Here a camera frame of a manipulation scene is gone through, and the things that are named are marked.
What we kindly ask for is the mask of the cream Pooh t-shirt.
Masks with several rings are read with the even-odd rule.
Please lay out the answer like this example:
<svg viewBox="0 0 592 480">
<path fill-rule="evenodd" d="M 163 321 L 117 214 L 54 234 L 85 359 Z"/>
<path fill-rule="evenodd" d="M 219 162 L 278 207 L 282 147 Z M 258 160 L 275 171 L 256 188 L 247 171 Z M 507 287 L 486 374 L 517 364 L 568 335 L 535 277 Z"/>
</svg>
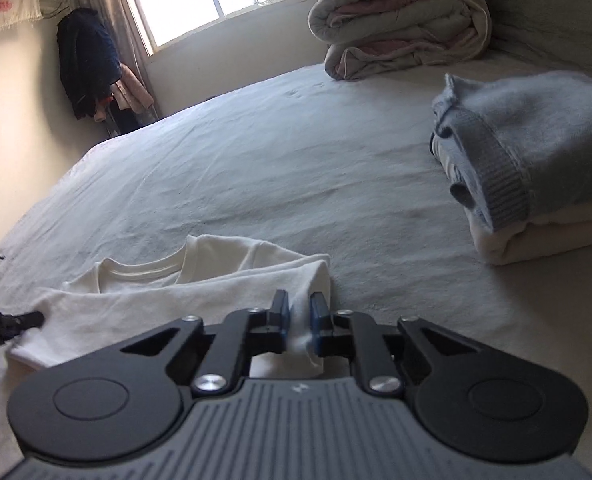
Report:
<svg viewBox="0 0 592 480">
<path fill-rule="evenodd" d="M 322 373 L 309 329 L 308 300 L 331 293 L 325 254 L 298 254 L 247 237 L 188 236 L 159 260 L 125 264 L 105 258 L 59 288 L 39 292 L 34 308 L 46 322 L 11 346 L 8 355 L 34 370 L 117 344 L 195 315 L 217 324 L 231 312 L 270 307 L 282 289 L 290 300 L 287 349 L 252 361 L 254 377 L 311 378 Z"/>
</svg>

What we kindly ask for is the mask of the folded grey sweater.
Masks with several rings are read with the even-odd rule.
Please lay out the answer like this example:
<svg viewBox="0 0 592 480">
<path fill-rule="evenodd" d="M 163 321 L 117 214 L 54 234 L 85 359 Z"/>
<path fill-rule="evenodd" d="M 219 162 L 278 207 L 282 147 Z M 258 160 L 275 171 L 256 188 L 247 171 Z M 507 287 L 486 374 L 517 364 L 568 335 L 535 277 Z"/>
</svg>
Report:
<svg viewBox="0 0 592 480">
<path fill-rule="evenodd" d="M 448 74 L 433 112 L 458 170 L 451 194 L 489 231 L 592 202 L 592 78 Z"/>
</svg>

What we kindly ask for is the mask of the grey bed sheet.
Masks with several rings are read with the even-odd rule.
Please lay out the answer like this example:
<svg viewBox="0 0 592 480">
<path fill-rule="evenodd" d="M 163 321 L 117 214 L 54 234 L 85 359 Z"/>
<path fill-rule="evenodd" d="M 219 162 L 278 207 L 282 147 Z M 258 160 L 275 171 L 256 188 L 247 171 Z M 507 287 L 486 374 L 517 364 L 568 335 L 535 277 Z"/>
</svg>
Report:
<svg viewBox="0 0 592 480">
<path fill-rule="evenodd" d="M 327 254 L 336 307 L 422 316 L 572 378 L 590 411 L 576 455 L 592 469 L 592 246 L 479 260 L 428 148 L 446 73 L 347 82 L 305 67 L 98 144 L 0 243 L 0 311 L 29 310 L 105 257 L 165 257 L 188 235 Z"/>
</svg>

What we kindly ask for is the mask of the grey window curtain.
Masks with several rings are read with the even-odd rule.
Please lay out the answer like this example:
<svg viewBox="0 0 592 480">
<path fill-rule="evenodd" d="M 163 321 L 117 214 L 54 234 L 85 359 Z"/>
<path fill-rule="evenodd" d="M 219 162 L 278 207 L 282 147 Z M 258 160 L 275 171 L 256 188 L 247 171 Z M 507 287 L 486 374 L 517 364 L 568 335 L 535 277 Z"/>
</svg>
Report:
<svg viewBox="0 0 592 480">
<path fill-rule="evenodd" d="M 145 68 L 145 62 L 153 53 L 147 39 L 144 21 L 138 15 L 136 0 L 66 0 L 72 9 L 89 8 L 98 11 L 110 36 L 116 44 L 121 62 L 154 93 Z"/>
</svg>

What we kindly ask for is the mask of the folded cream garment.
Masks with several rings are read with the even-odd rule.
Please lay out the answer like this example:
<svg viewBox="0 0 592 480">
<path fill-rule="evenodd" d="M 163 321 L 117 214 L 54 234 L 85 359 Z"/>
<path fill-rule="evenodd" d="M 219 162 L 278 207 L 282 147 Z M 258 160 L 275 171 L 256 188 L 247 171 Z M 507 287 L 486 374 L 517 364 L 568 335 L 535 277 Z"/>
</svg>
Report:
<svg viewBox="0 0 592 480">
<path fill-rule="evenodd" d="M 474 247 L 493 266 L 554 256 L 592 245 L 592 202 L 563 208 L 497 232 L 465 211 Z"/>
</svg>

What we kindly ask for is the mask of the hanging dark clothes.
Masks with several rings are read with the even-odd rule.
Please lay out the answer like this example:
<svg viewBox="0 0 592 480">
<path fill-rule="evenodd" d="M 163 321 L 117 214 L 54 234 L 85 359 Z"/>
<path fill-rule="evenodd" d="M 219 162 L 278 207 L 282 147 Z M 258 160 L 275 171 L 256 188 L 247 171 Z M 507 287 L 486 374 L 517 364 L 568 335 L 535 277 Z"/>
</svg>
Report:
<svg viewBox="0 0 592 480">
<path fill-rule="evenodd" d="M 90 118 L 120 136 L 157 120 L 154 96 L 122 62 L 98 12 L 78 8 L 57 24 L 60 81 L 76 119 Z"/>
</svg>

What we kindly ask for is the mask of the folded grey pink duvet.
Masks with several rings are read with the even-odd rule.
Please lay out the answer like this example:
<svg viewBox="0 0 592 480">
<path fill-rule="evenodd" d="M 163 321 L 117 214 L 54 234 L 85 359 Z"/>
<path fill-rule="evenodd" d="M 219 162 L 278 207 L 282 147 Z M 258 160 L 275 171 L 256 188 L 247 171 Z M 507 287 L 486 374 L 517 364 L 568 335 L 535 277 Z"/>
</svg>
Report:
<svg viewBox="0 0 592 480">
<path fill-rule="evenodd" d="M 485 0 L 319 0 L 308 26 L 328 45 L 324 70 L 336 80 L 468 61 L 492 32 Z"/>
</svg>

